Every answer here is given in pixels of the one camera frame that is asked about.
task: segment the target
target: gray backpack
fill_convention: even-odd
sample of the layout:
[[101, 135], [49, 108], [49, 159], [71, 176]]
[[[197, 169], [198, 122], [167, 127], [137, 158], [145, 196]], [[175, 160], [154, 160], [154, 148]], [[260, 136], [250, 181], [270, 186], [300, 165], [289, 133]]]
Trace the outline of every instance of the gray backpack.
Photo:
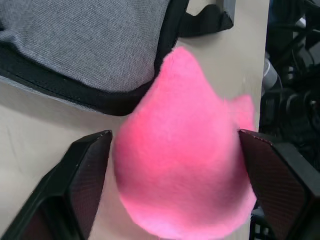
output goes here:
[[133, 111], [178, 37], [233, 26], [189, 0], [0, 0], [0, 80], [110, 115]]

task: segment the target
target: plush toy ear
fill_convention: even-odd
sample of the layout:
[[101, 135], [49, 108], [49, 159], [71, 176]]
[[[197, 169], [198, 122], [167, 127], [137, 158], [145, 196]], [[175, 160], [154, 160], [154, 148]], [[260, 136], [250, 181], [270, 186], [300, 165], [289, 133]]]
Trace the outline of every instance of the plush toy ear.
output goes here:
[[234, 98], [230, 103], [230, 112], [239, 129], [255, 130], [255, 107], [249, 95]]

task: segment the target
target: pink felt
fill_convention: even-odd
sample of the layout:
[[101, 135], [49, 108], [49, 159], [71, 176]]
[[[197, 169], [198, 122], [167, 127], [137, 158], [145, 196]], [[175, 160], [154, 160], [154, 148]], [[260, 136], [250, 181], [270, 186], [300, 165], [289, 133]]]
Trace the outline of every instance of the pink felt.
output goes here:
[[238, 128], [254, 130], [249, 96], [218, 97], [195, 58], [177, 48], [115, 138], [120, 199], [133, 221], [165, 239], [223, 238], [256, 198]]

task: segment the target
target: table surface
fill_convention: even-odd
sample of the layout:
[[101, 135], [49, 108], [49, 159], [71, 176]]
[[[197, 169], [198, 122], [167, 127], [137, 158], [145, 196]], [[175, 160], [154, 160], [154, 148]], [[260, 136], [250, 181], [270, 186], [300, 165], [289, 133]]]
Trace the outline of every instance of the table surface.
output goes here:
[[[191, 0], [198, 13], [209, 0]], [[198, 59], [222, 97], [250, 94], [259, 119], [269, 0], [237, 0], [235, 26], [195, 39], [180, 39]], [[126, 117], [88, 112], [0, 83], [0, 236], [39, 180], [62, 158], [69, 145], [95, 132], [117, 129]], [[226, 239], [247, 240], [249, 223]], [[153, 240], [135, 225], [119, 201], [112, 160], [91, 240]]]

